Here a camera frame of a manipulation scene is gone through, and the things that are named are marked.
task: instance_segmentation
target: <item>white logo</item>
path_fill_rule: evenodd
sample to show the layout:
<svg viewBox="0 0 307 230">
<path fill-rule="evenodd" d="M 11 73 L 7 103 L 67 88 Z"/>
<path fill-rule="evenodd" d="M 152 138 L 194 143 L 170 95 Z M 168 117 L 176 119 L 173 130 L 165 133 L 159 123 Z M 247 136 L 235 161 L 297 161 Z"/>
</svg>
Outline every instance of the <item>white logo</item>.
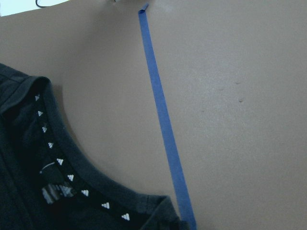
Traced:
<svg viewBox="0 0 307 230">
<path fill-rule="evenodd" d="M 44 126 L 44 127 L 42 127 L 42 129 L 43 129 L 43 132 L 46 133 L 47 128 Z"/>
<path fill-rule="evenodd" d="M 88 196 L 88 190 L 81 190 L 81 192 L 83 193 L 83 195 Z"/>
<path fill-rule="evenodd" d="M 107 209 L 110 209 L 110 204 L 109 202 L 106 202 L 105 204 L 101 204 L 102 207 L 105 207 Z"/>
<path fill-rule="evenodd" d="M 70 179 L 70 181 L 73 181 L 73 175 L 67 175 L 68 179 Z"/>
<path fill-rule="evenodd" d="M 58 161 L 58 163 L 59 163 L 60 165 L 62 165 L 64 160 L 63 160 L 63 159 L 57 158 L 57 161 Z"/>
<path fill-rule="evenodd" d="M 122 215 L 121 217 L 125 220 L 130 220 L 129 213 L 126 213 L 125 215 Z"/>
</svg>

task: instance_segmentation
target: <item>blue tape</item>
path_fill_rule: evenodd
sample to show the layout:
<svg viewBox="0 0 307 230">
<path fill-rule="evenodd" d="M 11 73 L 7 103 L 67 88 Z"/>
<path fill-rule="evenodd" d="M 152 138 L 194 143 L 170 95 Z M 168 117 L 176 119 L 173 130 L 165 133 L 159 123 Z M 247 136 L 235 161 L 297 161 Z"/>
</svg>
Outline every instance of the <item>blue tape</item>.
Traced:
<svg viewBox="0 0 307 230">
<path fill-rule="evenodd" d="M 171 121 L 168 115 L 167 105 L 158 72 L 158 67 L 154 57 L 154 51 L 153 51 L 154 49 L 150 38 L 150 32 L 145 11 L 147 7 L 148 3 L 145 4 L 142 7 L 142 9 L 139 11 L 139 20 L 142 32 L 144 51 L 146 55 L 146 61 L 150 75 L 150 80 L 152 83 L 152 88 L 154 93 L 153 95 L 160 121 L 160 127 L 162 131 L 168 165 L 173 179 L 173 185 L 176 193 L 181 219 L 189 223 L 191 230 L 196 230 L 197 229 L 196 221 L 194 218 L 189 192 L 186 185 L 186 181 L 184 179 L 184 174 L 181 167 L 180 158 L 178 155 L 178 150 L 174 138 L 173 129 L 171 126 Z"/>
</svg>

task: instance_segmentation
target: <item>beige table surface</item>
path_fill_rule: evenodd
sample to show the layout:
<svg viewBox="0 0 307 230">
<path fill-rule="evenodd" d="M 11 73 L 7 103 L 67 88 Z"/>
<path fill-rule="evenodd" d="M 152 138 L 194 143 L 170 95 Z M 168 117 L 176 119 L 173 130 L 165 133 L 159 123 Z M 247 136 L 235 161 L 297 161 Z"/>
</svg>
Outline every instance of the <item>beige table surface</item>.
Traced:
<svg viewBox="0 0 307 230">
<path fill-rule="evenodd" d="M 78 146 L 141 193 L 176 197 L 146 66 L 143 0 L 0 18 L 0 62 L 53 84 Z M 307 1 L 150 0 L 147 17 L 200 230 L 307 226 Z"/>
</svg>

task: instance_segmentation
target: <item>black wire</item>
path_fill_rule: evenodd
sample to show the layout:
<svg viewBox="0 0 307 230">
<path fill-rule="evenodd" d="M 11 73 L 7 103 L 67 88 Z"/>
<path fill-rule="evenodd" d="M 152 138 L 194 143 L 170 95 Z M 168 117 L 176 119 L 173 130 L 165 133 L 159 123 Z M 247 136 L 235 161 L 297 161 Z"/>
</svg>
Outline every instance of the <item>black wire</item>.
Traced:
<svg viewBox="0 0 307 230">
<path fill-rule="evenodd" d="M 35 0 L 35 3 L 36 5 L 39 7 L 39 8 L 45 8 L 46 6 L 40 6 L 38 3 L 37 3 L 38 0 Z"/>
</svg>

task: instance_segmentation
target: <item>fabric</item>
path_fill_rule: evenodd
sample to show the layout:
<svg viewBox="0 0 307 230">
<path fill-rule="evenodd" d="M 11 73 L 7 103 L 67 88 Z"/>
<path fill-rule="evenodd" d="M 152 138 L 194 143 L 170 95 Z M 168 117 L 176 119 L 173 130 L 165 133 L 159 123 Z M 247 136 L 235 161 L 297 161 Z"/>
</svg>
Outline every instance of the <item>fabric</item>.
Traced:
<svg viewBox="0 0 307 230">
<path fill-rule="evenodd" d="M 0 229 L 189 229 L 168 196 L 131 191 L 85 158 L 48 78 L 0 64 L 0 114 Z"/>
</svg>

